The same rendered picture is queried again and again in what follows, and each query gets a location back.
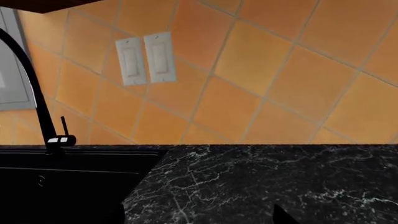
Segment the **dark wooden wall cabinet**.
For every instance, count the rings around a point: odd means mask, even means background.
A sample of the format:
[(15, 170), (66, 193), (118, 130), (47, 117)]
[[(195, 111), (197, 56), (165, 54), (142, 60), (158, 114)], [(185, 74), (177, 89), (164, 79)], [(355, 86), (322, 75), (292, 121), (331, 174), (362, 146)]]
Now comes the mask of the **dark wooden wall cabinet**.
[(0, 7), (45, 14), (102, 0), (0, 0)]

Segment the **white wall light switch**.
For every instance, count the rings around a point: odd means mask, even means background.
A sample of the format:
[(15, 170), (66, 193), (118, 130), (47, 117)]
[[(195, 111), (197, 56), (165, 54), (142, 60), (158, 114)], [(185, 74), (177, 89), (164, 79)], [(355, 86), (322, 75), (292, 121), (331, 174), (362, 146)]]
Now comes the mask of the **white wall light switch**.
[(147, 83), (141, 40), (130, 37), (115, 41), (123, 85), (144, 85)]
[(144, 37), (152, 83), (176, 82), (174, 52), (170, 32)]

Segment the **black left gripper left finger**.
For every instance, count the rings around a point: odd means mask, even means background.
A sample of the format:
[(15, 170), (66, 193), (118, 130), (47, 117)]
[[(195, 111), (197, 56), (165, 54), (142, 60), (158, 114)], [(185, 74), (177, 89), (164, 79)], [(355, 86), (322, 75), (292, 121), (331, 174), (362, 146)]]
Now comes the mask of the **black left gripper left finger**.
[(118, 205), (113, 213), (109, 216), (109, 224), (125, 224), (125, 211), (122, 204)]

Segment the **black kitchen sink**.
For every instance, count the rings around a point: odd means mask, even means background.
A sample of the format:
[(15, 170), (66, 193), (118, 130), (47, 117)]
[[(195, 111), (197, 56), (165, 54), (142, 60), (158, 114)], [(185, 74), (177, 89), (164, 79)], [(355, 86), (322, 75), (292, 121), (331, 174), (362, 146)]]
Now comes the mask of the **black kitchen sink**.
[(0, 224), (109, 224), (165, 151), (0, 151)]

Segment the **black gooseneck kitchen faucet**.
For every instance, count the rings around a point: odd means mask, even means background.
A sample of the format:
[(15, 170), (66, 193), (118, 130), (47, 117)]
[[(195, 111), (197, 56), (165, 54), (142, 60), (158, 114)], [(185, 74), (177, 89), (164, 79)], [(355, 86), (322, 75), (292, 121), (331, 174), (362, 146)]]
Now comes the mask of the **black gooseneck kitchen faucet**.
[(35, 110), (45, 142), (46, 154), (53, 156), (63, 155), (65, 153), (63, 147), (73, 147), (76, 144), (76, 137), (69, 134), (67, 123), (63, 116), (60, 117), (60, 119), (65, 134), (60, 136), (56, 134), (55, 126), (53, 125), (44, 95), (40, 89), (37, 74), (28, 55), (4, 29), (0, 29), (0, 40), (12, 50), (12, 53), (17, 57), (18, 61), (20, 61), (22, 68), (26, 72), (34, 96)]

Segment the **grey framed window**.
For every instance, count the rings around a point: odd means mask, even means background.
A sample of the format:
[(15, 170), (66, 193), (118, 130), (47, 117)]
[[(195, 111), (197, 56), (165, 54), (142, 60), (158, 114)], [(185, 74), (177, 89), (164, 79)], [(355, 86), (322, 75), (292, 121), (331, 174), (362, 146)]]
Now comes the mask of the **grey framed window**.
[[(25, 50), (26, 44), (16, 10), (0, 7), (0, 29)], [(0, 40), (0, 111), (35, 108), (29, 79), (12, 50)]]

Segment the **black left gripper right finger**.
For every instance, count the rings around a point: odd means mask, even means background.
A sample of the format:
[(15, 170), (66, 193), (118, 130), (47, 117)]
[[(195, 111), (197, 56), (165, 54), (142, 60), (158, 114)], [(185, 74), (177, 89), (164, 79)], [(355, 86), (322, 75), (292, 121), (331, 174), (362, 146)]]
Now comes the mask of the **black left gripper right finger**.
[(277, 204), (273, 208), (272, 221), (273, 224), (299, 224), (295, 218)]

